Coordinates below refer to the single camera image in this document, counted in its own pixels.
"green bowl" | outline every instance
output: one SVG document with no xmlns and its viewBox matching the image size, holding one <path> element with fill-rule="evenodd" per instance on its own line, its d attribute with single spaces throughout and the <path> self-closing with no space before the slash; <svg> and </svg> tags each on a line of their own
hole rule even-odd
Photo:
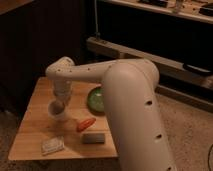
<svg viewBox="0 0 213 171">
<path fill-rule="evenodd" d="M 101 87 L 92 89 L 87 96 L 87 106 L 95 112 L 104 112 Z"/>
</svg>

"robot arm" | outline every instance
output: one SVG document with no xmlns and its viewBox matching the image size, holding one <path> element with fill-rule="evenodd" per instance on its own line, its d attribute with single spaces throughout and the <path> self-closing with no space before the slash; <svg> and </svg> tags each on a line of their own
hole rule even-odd
<svg viewBox="0 0 213 171">
<path fill-rule="evenodd" d="M 123 171 L 176 171 L 159 115 L 155 87 L 159 73 L 146 59 L 74 66 L 65 57 L 46 75 L 64 102 L 71 81 L 101 83 L 104 109 Z"/>
</svg>

